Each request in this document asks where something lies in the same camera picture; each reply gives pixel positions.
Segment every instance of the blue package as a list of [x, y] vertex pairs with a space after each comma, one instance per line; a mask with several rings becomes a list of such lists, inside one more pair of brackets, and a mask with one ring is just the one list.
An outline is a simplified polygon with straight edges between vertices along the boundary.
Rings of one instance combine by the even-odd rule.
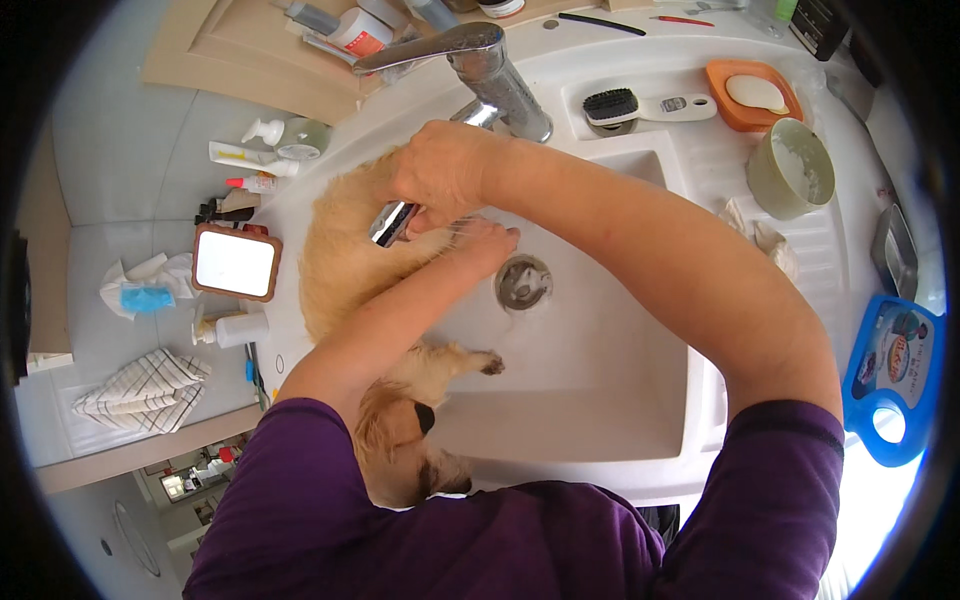
[[[926, 448], [944, 367], [943, 324], [943, 317], [902, 298], [875, 296], [867, 305], [843, 380], [844, 428], [885, 467], [906, 465]], [[903, 415], [899, 442], [876, 432], [879, 408]]]
[[173, 294], [165, 286], [152, 287], [143, 283], [120, 284], [120, 306], [133, 313], [149, 313], [163, 306], [174, 306]]

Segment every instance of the forearm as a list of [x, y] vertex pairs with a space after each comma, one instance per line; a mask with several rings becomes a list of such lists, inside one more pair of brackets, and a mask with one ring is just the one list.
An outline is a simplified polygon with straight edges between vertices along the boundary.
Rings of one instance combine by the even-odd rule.
[[513, 140], [484, 200], [590, 254], [725, 375], [731, 416], [796, 398], [839, 419], [826, 332], [790, 281], [701, 207], [649, 182]]
[[300, 396], [322, 400], [352, 428], [364, 392], [477, 280], [457, 256], [437, 258], [323, 338], [290, 372], [276, 401]]

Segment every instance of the person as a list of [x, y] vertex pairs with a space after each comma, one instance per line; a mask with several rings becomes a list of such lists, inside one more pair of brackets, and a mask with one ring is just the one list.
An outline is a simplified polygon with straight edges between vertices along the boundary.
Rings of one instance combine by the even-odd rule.
[[840, 387], [823, 326], [766, 256], [651, 183], [523, 140], [430, 122], [383, 199], [408, 236], [484, 205], [588, 253], [723, 374], [729, 425], [665, 551], [636, 508], [534, 482], [403, 512], [373, 506], [350, 444], [361, 395], [518, 234], [489, 221], [365, 304], [290, 372], [260, 422], [185, 598], [812, 598], [832, 552]]

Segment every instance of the white sink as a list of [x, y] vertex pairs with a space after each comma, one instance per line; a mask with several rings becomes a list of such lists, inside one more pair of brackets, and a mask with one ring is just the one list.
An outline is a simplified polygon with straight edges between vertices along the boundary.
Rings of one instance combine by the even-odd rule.
[[[589, 28], [580, 36], [576, 43], [561, 39], [539, 23], [508, 35], [517, 69], [554, 120], [549, 146], [661, 185], [714, 213], [734, 198], [745, 218], [769, 219], [754, 203], [744, 174], [759, 135], [734, 132], [717, 116], [696, 123], [638, 122], [636, 132], [600, 137], [587, 126], [580, 103], [622, 85], [644, 97], [707, 92], [703, 68], [710, 59], [807, 60], [805, 51], [708, 36], [610, 38]], [[304, 217], [318, 191], [334, 175], [405, 143], [424, 122], [446, 118], [472, 97], [445, 61], [430, 61], [371, 97], [334, 130], [316, 166], [261, 208], [257, 221], [284, 242], [276, 295], [266, 306], [271, 338], [258, 344], [268, 389], [278, 388], [311, 348], [297, 300], [297, 255]], [[799, 288], [828, 330], [852, 322], [844, 308], [846, 264], [835, 258], [843, 255], [838, 203], [832, 204], [795, 224], [772, 224], [801, 256]], [[493, 209], [486, 214], [521, 229], [517, 251], [546, 264], [553, 293], [527, 311], [508, 313], [495, 299], [491, 278], [428, 332], [435, 341], [494, 349], [506, 365], [497, 376], [470, 373], [452, 382], [431, 439], [468, 456], [482, 489], [538, 479], [589, 481], [648, 505], [699, 493], [726, 431], [716, 369], [591, 258], [515, 215]], [[655, 226], [637, 225], [636, 235]], [[844, 336], [834, 336], [834, 343], [846, 356], [842, 348], [850, 344]]]
[[[665, 132], [590, 144], [586, 157], [594, 162], [683, 193]], [[491, 278], [430, 331], [428, 339], [494, 349], [506, 365], [500, 375], [472, 373], [452, 383], [430, 433], [434, 443], [481, 462], [679, 456], [687, 345], [585, 253], [515, 215], [484, 214], [520, 228], [517, 253], [546, 264], [553, 292], [530, 309], [508, 311], [497, 302]]]

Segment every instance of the faucet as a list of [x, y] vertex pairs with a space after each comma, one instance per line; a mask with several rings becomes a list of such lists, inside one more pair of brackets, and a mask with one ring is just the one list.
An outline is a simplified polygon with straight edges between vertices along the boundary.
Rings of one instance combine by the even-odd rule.
[[[500, 119], [516, 137], [543, 143], [553, 132], [553, 123], [507, 58], [505, 36], [503, 28], [493, 23], [464, 23], [366, 56], [353, 64], [353, 73], [366, 75], [404, 62], [446, 56], [460, 81], [476, 94], [451, 121], [489, 129]], [[404, 239], [407, 224], [419, 209], [401, 200], [387, 204], [370, 227], [370, 239], [390, 248], [397, 239]]]

